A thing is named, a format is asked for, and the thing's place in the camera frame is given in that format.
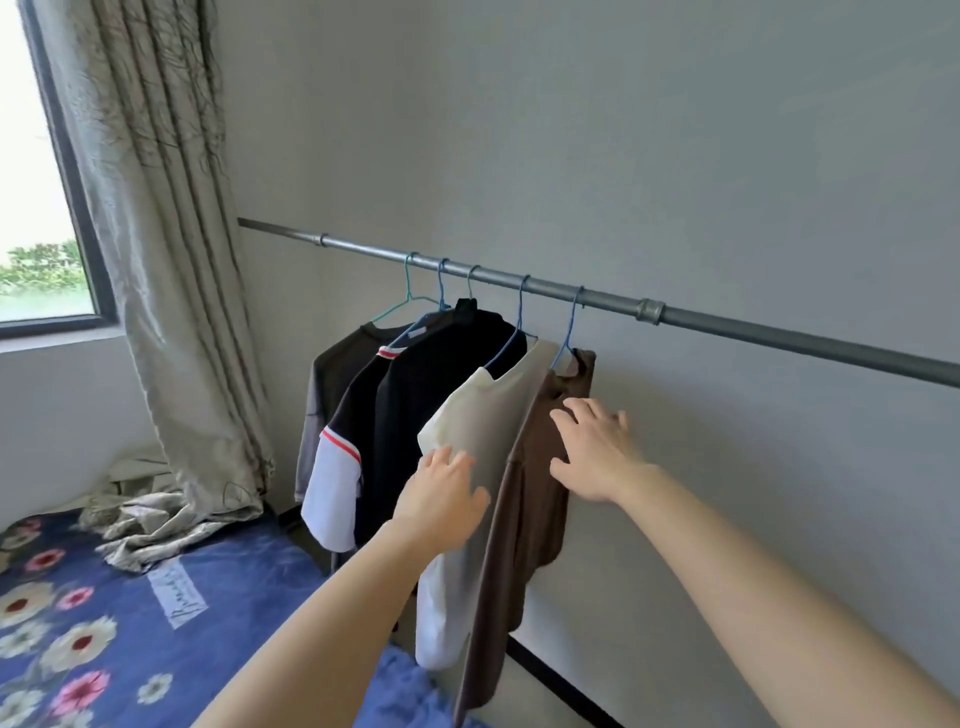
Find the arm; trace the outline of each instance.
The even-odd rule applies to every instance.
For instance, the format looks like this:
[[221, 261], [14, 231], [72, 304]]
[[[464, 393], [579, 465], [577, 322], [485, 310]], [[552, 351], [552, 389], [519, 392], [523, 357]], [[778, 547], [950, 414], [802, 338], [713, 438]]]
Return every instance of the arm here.
[[569, 463], [550, 472], [620, 505], [693, 599], [757, 697], [784, 726], [960, 726], [960, 707], [837, 602], [643, 461], [626, 415], [595, 400], [554, 410]]
[[462, 546], [490, 503], [473, 460], [423, 456], [394, 517], [227, 683], [194, 728], [348, 728], [391, 629], [435, 556]]

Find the person's left hand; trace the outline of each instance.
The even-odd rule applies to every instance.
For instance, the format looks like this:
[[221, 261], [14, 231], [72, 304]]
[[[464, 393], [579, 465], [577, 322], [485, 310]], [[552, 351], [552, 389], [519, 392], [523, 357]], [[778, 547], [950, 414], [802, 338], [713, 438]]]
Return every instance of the person's left hand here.
[[476, 462], [465, 452], [450, 460], [452, 448], [430, 450], [421, 459], [396, 501], [394, 521], [424, 539], [434, 553], [460, 548], [480, 525], [490, 493], [470, 493], [470, 469]]

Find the floral bedsheet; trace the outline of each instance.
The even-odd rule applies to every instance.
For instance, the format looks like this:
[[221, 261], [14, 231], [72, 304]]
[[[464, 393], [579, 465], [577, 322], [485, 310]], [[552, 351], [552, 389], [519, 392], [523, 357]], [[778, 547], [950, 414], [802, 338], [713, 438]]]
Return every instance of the floral bedsheet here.
[[[324, 581], [269, 515], [140, 575], [78, 515], [0, 537], [0, 728], [187, 728]], [[449, 704], [391, 644], [355, 725], [445, 728]]]

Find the clothes hanger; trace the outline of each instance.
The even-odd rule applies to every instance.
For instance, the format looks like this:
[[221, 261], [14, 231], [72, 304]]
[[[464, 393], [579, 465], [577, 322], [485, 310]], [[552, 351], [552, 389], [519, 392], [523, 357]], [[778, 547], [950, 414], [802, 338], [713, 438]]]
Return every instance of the clothes hanger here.
[[[375, 323], [378, 322], [380, 319], [389, 316], [389, 315], [392, 314], [394, 311], [398, 310], [399, 308], [402, 308], [403, 306], [405, 306], [406, 304], [408, 304], [408, 303], [411, 302], [411, 301], [429, 301], [429, 302], [431, 302], [431, 303], [436, 303], [437, 305], [441, 305], [441, 302], [439, 302], [439, 301], [437, 301], [437, 300], [435, 300], [435, 299], [431, 299], [429, 296], [414, 296], [414, 295], [413, 295], [413, 292], [410, 290], [410, 258], [412, 258], [414, 255], [417, 255], [417, 254], [416, 254], [416, 253], [408, 253], [407, 256], [406, 256], [405, 258], [403, 258], [403, 275], [404, 275], [404, 277], [406, 277], [406, 280], [407, 280], [407, 296], [406, 296], [406, 298], [403, 299], [403, 301], [401, 301], [400, 303], [397, 303], [396, 305], [392, 305], [390, 308], [388, 308], [386, 311], [384, 311], [383, 313], [381, 313], [381, 314], [380, 314], [379, 316], [377, 316], [376, 318], [371, 319], [371, 323], [372, 323], [372, 324], [375, 324]], [[440, 295], [441, 295], [441, 297], [443, 296], [443, 294], [444, 294], [444, 282], [441, 280], [441, 282], [440, 282]]]
[[533, 276], [528, 273], [520, 282], [520, 296], [516, 307], [516, 327], [514, 328], [514, 332], [510, 334], [510, 338], [507, 339], [507, 343], [503, 345], [503, 348], [494, 355], [493, 359], [487, 362], [487, 366], [484, 367], [484, 369], [489, 369], [493, 363], [500, 358], [500, 355], [507, 350], [507, 347], [514, 342], [514, 339], [516, 339], [519, 334], [523, 333], [523, 286], [525, 286], [527, 284], [527, 280], [532, 277]]
[[[404, 266], [404, 268], [406, 268], [407, 260], [410, 259], [410, 255], [407, 255], [407, 257], [403, 260], [403, 266]], [[426, 301], [430, 301], [430, 302], [435, 303], [435, 304], [437, 305], [437, 310], [436, 310], [436, 311], [427, 311], [427, 312], [424, 313], [422, 316], [420, 316], [413, 324], [411, 324], [410, 326], [408, 326], [408, 327], [403, 331], [403, 333], [401, 333], [396, 339], [394, 339], [394, 342], [390, 345], [391, 348], [396, 347], [397, 343], [398, 343], [401, 339], [403, 339], [405, 336], [408, 336], [411, 331], [416, 331], [418, 328], [422, 327], [432, 316], [436, 316], [438, 313], [443, 313], [444, 311], [450, 310], [451, 306], [446, 302], [446, 298], [445, 298], [445, 292], [444, 292], [444, 276], [443, 276], [444, 264], [445, 264], [448, 260], [450, 260], [450, 258], [448, 258], [448, 257], [442, 258], [441, 261], [440, 261], [440, 265], [437, 266], [437, 283], [440, 285], [440, 300], [439, 300], [439, 301], [434, 301], [433, 299], [428, 298], [428, 297], [426, 297], [426, 296], [417, 296], [417, 297], [414, 298], [414, 300], [416, 300], [416, 299], [421, 299], [421, 300], [426, 300]], [[410, 285], [410, 277], [409, 277], [409, 275], [408, 275], [408, 276], [407, 276], [407, 286], [408, 286], [408, 287], [407, 287], [407, 295], [408, 295], [408, 296], [410, 295], [409, 285]]]
[[467, 295], [473, 299], [473, 284], [470, 282], [470, 277], [473, 275], [473, 271], [480, 267], [480, 264], [470, 266], [470, 269], [467, 271]]
[[580, 299], [580, 294], [587, 290], [587, 287], [582, 285], [577, 289], [577, 292], [573, 295], [573, 306], [570, 307], [570, 321], [566, 325], [566, 336], [564, 337], [564, 344], [557, 350], [557, 355], [553, 357], [553, 364], [550, 365], [550, 369], [553, 369], [557, 366], [557, 362], [560, 361], [560, 357], [563, 355], [564, 350], [570, 352], [572, 356], [576, 356], [573, 353], [573, 349], [570, 348], [570, 334], [573, 333], [573, 318], [577, 315], [577, 302]]

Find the greenery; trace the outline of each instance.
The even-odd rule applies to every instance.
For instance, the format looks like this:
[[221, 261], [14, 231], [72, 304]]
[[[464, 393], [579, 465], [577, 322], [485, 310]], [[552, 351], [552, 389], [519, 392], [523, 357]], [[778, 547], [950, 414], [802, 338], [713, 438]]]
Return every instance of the greenery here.
[[13, 248], [0, 265], [0, 295], [86, 289], [86, 273], [76, 240]]

